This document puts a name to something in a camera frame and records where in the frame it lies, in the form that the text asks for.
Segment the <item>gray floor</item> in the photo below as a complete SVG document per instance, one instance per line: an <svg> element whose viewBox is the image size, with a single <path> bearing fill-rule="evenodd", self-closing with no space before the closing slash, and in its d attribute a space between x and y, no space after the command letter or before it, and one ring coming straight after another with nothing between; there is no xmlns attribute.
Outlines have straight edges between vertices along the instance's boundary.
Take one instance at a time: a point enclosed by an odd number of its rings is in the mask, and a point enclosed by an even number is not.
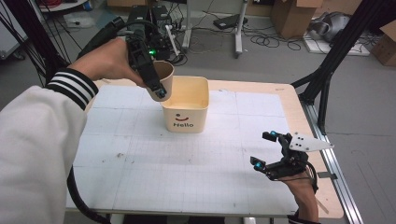
<svg viewBox="0 0 396 224"><path fill-rule="evenodd" d="M97 20L104 11L91 12ZM207 16L200 26L211 27L214 18ZM249 18L250 28L270 25L267 18ZM85 45L95 34L95 27L81 29L73 36ZM194 31L189 61L176 69L176 75L203 76L210 79L253 82L291 83L315 71L325 55L291 50L285 44L266 48L243 36L243 54L233 57L233 37ZM78 49L69 38L65 44L71 58ZM383 66L374 56L347 56L332 79L326 130L346 182L361 212L364 223L396 223L396 68ZM39 85L29 60L8 58L0 61L0 108L32 85ZM347 223L343 219L322 219L323 223ZM66 213L64 223L90 223L78 213ZM227 223L240 223L228 218ZM258 223L269 223L259 218ZM276 219L276 223L286 223Z"/></svg>

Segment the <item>brown paper cup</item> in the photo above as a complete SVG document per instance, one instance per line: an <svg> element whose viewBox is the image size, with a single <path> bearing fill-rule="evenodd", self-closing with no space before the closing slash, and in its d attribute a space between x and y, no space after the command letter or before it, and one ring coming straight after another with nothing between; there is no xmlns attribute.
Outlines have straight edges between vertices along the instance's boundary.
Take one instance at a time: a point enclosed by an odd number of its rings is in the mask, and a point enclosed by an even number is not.
<svg viewBox="0 0 396 224"><path fill-rule="evenodd" d="M160 82L163 84L163 87L166 89L166 95L162 99L160 99L154 92L151 91L150 88L146 88L151 98L156 102L166 101L171 97L172 94L172 82L173 82L173 74L175 72L175 68L172 64L166 61L155 61L154 69L160 77Z"/></svg>

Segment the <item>white sleeve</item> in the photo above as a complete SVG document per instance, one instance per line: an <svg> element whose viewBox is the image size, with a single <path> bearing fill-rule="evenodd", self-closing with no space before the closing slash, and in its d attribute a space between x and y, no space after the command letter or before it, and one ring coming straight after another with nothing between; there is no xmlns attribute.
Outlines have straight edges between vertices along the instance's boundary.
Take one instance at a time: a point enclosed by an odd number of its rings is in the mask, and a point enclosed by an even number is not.
<svg viewBox="0 0 396 224"><path fill-rule="evenodd" d="M64 69L0 112L0 223L64 223L66 178L96 93L87 77Z"/></svg>

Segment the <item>person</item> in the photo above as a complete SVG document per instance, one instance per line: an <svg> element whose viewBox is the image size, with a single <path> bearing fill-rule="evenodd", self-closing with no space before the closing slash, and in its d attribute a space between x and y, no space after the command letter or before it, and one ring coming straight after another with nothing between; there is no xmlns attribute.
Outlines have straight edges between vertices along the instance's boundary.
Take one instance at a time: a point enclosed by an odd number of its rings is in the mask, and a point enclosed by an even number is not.
<svg viewBox="0 0 396 224"><path fill-rule="evenodd" d="M145 87L115 38L59 70L45 88L31 87L0 112L0 223L63 223L66 178L98 89L93 81L127 78ZM309 179L283 179L299 205L292 223L318 222Z"/></svg>

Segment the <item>smiley face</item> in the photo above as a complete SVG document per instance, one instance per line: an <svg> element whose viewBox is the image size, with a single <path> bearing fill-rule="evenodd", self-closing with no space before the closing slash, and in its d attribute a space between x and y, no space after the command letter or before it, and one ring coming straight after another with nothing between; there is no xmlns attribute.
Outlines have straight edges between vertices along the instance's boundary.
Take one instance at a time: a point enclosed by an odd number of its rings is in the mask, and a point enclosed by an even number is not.
<svg viewBox="0 0 396 224"><path fill-rule="evenodd" d="M184 118L184 119L182 119L181 117L180 117L180 114L176 114L176 120L177 121L186 121L186 120L189 120L189 118Z"/></svg>

